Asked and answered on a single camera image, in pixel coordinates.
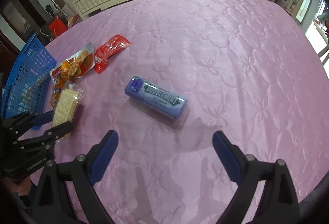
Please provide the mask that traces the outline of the person's left hand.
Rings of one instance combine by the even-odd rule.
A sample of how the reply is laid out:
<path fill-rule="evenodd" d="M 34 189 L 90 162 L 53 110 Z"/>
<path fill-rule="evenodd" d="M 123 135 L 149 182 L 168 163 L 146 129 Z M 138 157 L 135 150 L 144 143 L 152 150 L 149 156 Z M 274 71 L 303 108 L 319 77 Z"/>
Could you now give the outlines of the person's left hand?
<path fill-rule="evenodd" d="M 19 196 L 26 196 L 29 194 L 32 183 L 30 176 L 23 179 L 19 183 L 15 183 L 13 180 L 5 177 L 3 179 L 3 183 L 6 185 L 6 187 L 11 191 L 17 193 Z"/>

